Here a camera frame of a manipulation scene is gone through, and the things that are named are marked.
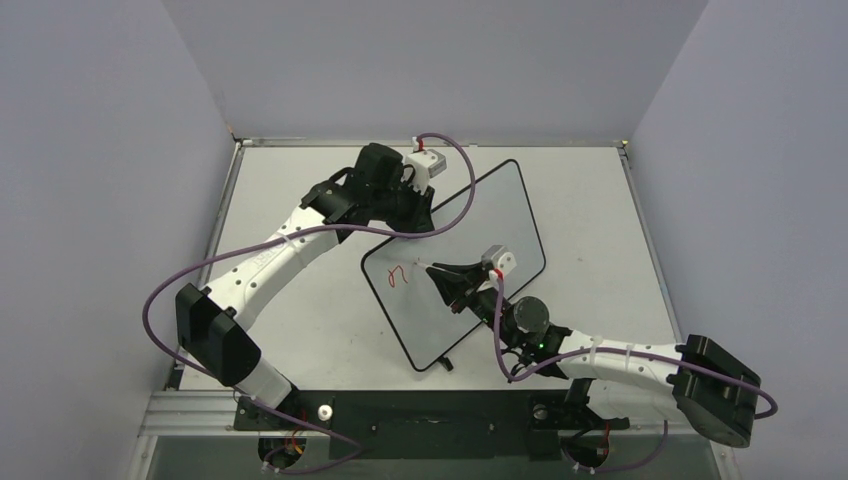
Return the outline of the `white whiteboard with black frame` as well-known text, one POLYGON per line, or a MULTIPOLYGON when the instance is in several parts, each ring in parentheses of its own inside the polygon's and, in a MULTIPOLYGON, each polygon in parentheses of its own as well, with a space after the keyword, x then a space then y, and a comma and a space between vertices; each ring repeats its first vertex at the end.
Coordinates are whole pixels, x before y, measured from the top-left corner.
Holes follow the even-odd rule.
POLYGON ((468 212, 451 230, 426 239, 390 238, 368 251, 361 270, 411 367, 422 372, 468 336, 479 320, 471 312, 452 313, 427 272, 416 261, 471 265, 493 245, 504 245, 517 261, 505 278, 514 297, 546 267, 527 188, 519 164, 506 160, 436 206, 435 226, 468 212))

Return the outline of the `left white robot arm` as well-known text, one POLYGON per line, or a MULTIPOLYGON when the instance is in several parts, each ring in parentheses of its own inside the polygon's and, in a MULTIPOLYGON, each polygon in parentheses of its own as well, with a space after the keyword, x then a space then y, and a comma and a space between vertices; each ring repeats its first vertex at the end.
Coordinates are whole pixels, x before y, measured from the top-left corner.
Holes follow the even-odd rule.
POLYGON ((269 248, 203 287, 179 290, 180 346, 222 385, 260 401, 259 416, 272 429, 291 427, 297 388, 263 358, 249 329, 290 281, 350 236, 349 226, 380 221, 401 233, 433 231, 430 181, 445 169, 445 156, 432 149, 403 155, 382 144, 363 147, 353 166, 308 191, 269 248))

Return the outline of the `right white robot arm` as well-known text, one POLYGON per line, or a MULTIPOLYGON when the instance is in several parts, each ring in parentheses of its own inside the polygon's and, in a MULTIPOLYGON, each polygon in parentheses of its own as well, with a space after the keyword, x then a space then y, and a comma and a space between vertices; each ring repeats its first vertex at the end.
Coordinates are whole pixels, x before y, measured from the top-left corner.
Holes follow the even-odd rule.
POLYGON ((452 313, 470 311, 492 330, 508 381, 570 381, 578 391, 563 403, 572 424, 642 416, 687 422, 715 443, 749 447, 761 417, 761 378, 716 341, 694 334, 678 344, 604 339, 552 323, 537 297, 508 301, 503 269, 435 263, 424 270, 452 313))

